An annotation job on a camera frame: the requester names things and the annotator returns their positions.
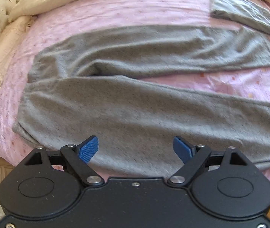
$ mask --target metal screw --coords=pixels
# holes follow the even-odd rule
[[[11,223],[5,225],[5,228],[15,228],[15,226]]]
[[[170,177],[170,181],[171,181],[172,183],[177,183],[177,184],[179,184],[179,183],[185,182],[186,180],[185,180],[185,178],[182,177],[182,176],[172,176],[172,177]]]
[[[98,184],[101,183],[102,179],[100,176],[90,176],[86,179],[86,181],[90,184]]]
[[[257,228],[267,228],[267,226],[265,224],[259,224]]]
[[[137,182],[132,183],[132,186],[134,186],[134,187],[139,187],[139,186],[140,186],[140,183],[137,183]]]

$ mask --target bed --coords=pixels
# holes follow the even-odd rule
[[[13,35],[18,34],[6,62],[0,84],[0,156],[17,165],[32,148],[12,131],[19,100],[34,56],[67,37],[94,29],[151,24],[206,25],[239,29],[240,24],[209,16],[210,0],[46,0],[39,6],[20,0],[10,9]],[[270,0],[251,0],[270,11]],[[5,37],[0,35],[0,42]],[[226,93],[270,101],[270,68],[211,74],[173,75],[145,81],[174,87]],[[270,169],[264,174],[270,180]]]

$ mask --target blue gripper pad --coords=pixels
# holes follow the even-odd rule
[[[95,135],[92,135],[77,146],[76,153],[78,154],[78,157],[87,164],[97,151],[98,138]]]
[[[184,164],[194,156],[192,149],[177,136],[175,136],[173,140],[173,150]]]

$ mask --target gray fabric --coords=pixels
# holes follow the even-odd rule
[[[263,65],[257,55],[268,48],[240,39],[246,31],[145,26],[73,36],[35,57],[14,131],[51,149],[97,135],[90,164],[111,175],[171,175],[182,165],[172,148],[175,135],[270,159],[270,103],[132,79]]]
[[[249,0],[211,0],[210,14],[270,34],[269,11]]]

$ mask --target pink bedsheet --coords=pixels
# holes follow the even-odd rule
[[[261,0],[252,0],[268,8]],[[235,22],[209,17],[210,0],[79,0],[39,15],[12,59],[0,91],[0,156],[16,165],[30,151],[12,125],[34,56],[73,34],[146,24],[193,24],[238,29]],[[176,87],[270,101],[270,68],[149,78]],[[265,172],[270,179],[270,170]]]

